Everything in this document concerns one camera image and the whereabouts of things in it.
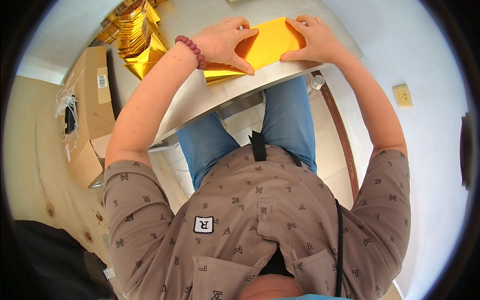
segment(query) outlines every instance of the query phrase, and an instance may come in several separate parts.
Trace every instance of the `brown polo shirt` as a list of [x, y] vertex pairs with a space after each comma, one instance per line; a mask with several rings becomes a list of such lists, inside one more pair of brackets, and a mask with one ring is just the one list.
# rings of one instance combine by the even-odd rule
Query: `brown polo shirt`
[[[135, 161], [105, 171], [110, 254], [128, 299], [238, 298], [279, 245], [305, 294], [334, 296], [334, 196], [307, 167], [268, 145], [222, 158], [176, 215], [154, 172]], [[400, 272], [410, 236], [408, 161], [376, 155], [353, 208], [342, 208], [342, 296], [376, 299]]]

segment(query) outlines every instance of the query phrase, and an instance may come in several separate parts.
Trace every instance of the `man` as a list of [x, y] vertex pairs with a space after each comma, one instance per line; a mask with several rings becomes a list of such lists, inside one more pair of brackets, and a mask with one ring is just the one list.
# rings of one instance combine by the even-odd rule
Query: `man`
[[[316, 176], [304, 77], [265, 90], [265, 118], [240, 148], [212, 114], [178, 132], [196, 192], [174, 216], [148, 147], [178, 87], [198, 66], [182, 41], [120, 113], [108, 146], [110, 253], [129, 299], [376, 299], [398, 275], [410, 233], [407, 147], [395, 112], [361, 62], [319, 18], [287, 22], [307, 42], [287, 60], [337, 65], [355, 91], [373, 152], [351, 211]], [[253, 74], [238, 42], [242, 17], [192, 37], [207, 61]]]

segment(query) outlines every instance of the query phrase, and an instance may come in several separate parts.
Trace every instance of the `wall socket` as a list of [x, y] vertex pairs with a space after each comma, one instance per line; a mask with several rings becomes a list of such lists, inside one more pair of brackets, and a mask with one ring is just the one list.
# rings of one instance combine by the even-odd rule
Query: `wall socket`
[[398, 107], [410, 108], [413, 106], [412, 98], [410, 98], [410, 92], [408, 91], [408, 86], [406, 84], [394, 86], [393, 93]]

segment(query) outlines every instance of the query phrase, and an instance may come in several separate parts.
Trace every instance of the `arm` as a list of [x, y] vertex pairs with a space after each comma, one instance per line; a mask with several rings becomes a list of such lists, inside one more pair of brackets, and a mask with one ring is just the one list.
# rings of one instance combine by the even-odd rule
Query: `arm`
[[396, 149], [407, 155], [400, 121], [384, 91], [360, 60], [350, 53], [320, 18], [302, 15], [296, 20], [287, 19], [287, 22], [305, 37], [307, 46], [289, 51], [281, 59], [313, 60], [337, 65], [357, 97], [363, 122], [373, 144], [372, 158], [386, 149]]
[[[235, 46], [254, 36], [258, 29], [249, 29], [242, 17], [227, 18], [207, 27], [192, 41], [206, 61], [232, 65], [253, 74], [252, 66], [235, 54]], [[105, 165], [120, 160], [134, 160], [151, 167], [148, 148], [175, 93], [198, 66], [196, 55], [185, 44], [175, 44], [140, 82], [123, 107], [107, 148]]]

